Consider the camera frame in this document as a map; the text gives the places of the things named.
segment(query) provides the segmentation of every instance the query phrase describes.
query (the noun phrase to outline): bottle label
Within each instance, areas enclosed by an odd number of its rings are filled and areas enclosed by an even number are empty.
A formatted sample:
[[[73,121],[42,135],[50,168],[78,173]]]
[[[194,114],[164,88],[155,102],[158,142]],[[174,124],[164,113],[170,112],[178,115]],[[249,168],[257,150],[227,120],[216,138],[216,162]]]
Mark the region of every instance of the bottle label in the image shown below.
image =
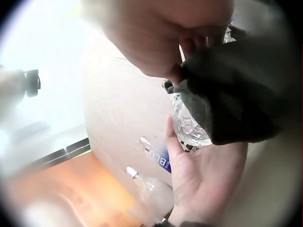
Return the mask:
[[[145,147],[145,153],[147,153],[154,161],[158,163],[162,168],[171,173],[171,167],[169,164],[169,156],[166,147],[161,147],[158,151],[154,151]]]

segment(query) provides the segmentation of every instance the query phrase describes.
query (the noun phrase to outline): palm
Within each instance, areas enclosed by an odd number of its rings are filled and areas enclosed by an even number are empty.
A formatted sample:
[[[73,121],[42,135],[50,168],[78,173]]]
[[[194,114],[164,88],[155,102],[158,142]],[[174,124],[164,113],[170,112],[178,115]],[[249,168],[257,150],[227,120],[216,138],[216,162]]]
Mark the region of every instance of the palm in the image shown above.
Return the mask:
[[[175,206],[190,207],[213,219],[221,213],[238,185],[246,161],[246,143],[209,145],[186,153],[167,120],[166,142],[170,155]]]

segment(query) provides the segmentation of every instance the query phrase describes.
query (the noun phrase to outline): clear glass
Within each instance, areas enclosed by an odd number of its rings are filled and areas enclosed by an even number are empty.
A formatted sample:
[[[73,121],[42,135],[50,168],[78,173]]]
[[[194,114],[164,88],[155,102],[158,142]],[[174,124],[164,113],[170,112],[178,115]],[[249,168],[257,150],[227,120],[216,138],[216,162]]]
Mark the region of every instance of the clear glass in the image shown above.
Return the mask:
[[[163,218],[174,207],[172,187],[154,177],[137,173],[133,177],[140,198],[156,217]]]
[[[212,144],[205,130],[189,113],[180,93],[175,93],[171,102],[173,105],[173,125],[178,138],[191,146],[202,147]]]

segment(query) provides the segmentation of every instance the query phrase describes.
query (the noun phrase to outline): skin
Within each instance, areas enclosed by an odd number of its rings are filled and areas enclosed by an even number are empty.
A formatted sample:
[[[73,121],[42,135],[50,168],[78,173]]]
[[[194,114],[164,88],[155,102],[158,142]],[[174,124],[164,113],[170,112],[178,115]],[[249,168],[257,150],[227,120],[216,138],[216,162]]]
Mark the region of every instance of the skin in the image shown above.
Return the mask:
[[[233,13],[231,0],[83,0],[84,13],[144,74],[181,81],[185,58],[223,42]]]
[[[98,22],[124,56],[144,74],[174,84],[182,80],[179,51],[185,58],[200,48],[222,43],[233,12],[231,0],[83,0],[84,13]],[[3,95],[13,75],[0,72]],[[175,207],[169,221],[214,224],[241,178],[246,143],[183,151],[167,117],[165,129],[172,169]]]
[[[241,179],[247,143],[209,145],[185,152],[167,116],[165,142],[171,165],[175,206],[169,221],[215,224]]]

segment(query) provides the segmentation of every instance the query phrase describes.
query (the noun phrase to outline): glass bottle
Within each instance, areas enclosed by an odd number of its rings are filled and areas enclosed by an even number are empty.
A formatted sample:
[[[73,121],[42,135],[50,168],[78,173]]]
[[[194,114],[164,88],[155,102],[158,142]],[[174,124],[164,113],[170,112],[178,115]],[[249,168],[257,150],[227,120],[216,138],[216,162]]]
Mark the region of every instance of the glass bottle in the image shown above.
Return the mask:
[[[163,169],[171,173],[168,151],[164,142],[157,140],[151,140],[149,142],[146,137],[141,137],[139,142],[143,145],[144,152],[150,158],[152,158]]]
[[[163,218],[174,206],[174,194],[172,187],[154,177],[139,174],[132,166],[128,166],[125,172],[133,179],[137,186],[142,202],[156,217]]]

